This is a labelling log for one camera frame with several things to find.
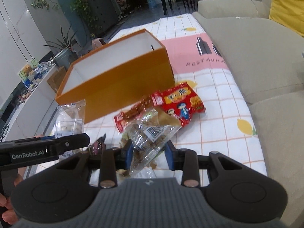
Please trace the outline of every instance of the human hand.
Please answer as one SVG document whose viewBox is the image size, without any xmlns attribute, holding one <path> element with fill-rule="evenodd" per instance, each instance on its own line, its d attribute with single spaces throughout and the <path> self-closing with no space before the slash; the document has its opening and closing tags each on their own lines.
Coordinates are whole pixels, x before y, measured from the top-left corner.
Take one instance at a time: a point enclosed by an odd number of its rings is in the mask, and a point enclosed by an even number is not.
<svg viewBox="0 0 304 228">
<path fill-rule="evenodd" d="M 14 181 L 14 185 L 17 186 L 21 181 L 23 181 L 23 178 L 20 174 L 18 174 L 17 178 Z M 10 225 L 17 223 L 18 217 L 15 211 L 13 210 L 11 198 L 5 198 L 4 195 L 0 194 L 0 206 L 6 207 L 7 209 L 7 211 L 2 214 L 3 220 L 9 223 Z"/>
</svg>

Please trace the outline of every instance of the sofa armrest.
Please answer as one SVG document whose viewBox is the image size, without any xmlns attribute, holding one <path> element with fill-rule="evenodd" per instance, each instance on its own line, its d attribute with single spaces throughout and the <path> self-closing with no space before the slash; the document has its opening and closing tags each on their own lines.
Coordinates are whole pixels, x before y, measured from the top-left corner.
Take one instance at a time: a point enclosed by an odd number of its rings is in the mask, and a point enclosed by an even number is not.
<svg viewBox="0 0 304 228">
<path fill-rule="evenodd" d="M 260 17 L 269 19 L 270 8 L 254 0 L 201 0 L 198 12 L 207 19 L 221 17 Z"/>
</svg>

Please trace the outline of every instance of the cartoon character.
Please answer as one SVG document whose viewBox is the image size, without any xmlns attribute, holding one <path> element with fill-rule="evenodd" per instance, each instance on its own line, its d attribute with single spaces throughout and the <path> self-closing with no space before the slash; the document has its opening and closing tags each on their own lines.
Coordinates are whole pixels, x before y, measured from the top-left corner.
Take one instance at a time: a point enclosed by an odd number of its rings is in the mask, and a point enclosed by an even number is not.
<svg viewBox="0 0 304 228">
<path fill-rule="evenodd" d="M 180 117 L 178 115 L 175 114 L 175 110 L 174 109 L 169 109 L 167 111 L 167 113 L 170 115 L 170 116 L 173 116 L 174 118 L 176 119 L 179 119 Z"/>
<path fill-rule="evenodd" d="M 180 117 L 186 120 L 189 120 L 189 109 L 186 108 L 185 103 L 180 103 L 177 105 L 177 108 L 180 109 Z"/>
</svg>

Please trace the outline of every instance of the ribbed gray surface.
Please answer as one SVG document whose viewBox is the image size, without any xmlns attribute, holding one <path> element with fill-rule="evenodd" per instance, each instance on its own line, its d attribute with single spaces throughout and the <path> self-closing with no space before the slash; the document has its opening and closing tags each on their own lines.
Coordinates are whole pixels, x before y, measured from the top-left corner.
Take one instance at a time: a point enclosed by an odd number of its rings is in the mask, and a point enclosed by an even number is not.
<svg viewBox="0 0 304 228">
<path fill-rule="evenodd" d="M 79 216 L 56 224 L 19 221 L 13 228 L 283 228 L 279 220 L 242 224 L 217 214 L 198 189 L 180 186 L 175 178 L 127 179 L 101 190 Z"/>
</svg>

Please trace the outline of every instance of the gray cabinet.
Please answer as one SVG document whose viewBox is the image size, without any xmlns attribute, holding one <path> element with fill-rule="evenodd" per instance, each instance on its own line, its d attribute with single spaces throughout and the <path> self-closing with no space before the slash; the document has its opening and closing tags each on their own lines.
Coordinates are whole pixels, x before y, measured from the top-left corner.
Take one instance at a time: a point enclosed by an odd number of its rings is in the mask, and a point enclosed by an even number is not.
<svg viewBox="0 0 304 228">
<path fill-rule="evenodd" d="M 93 15 L 98 18 L 97 23 L 102 26 L 101 29 L 95 31 L 96 35 L 104 33 L 119 22 L 111 0 L 89 0 L 88 3 Z"/>
</svg>

